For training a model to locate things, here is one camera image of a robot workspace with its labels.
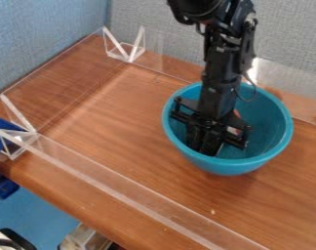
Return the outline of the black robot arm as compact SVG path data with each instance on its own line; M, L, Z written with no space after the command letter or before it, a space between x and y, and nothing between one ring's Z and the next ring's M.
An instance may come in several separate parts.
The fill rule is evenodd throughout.
M225 144L245 148L251 130L235 105L254 59L254 4L251 0L167 0L167 4L175 20L203 36L205 61L199 97L175 97L171 117L186 126L186 146L214 156Z

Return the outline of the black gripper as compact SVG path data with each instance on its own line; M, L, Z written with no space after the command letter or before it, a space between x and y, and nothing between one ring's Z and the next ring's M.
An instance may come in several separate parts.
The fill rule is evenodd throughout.
M251 126L241 119L238 126L242 134L234 136L227 132L226 122L237 99L246 101L238 93L239 84L238 79L221 83L203 82L198 100L174 97L171 117L186 127L186 145L205 155L215 156L223 144L246 148Z

